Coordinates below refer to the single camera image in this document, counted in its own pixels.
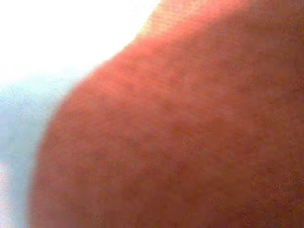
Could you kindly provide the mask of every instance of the skin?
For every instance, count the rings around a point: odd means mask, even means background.
[[[303,1],[179,3],[54,114],[30,227],[304,227]]]

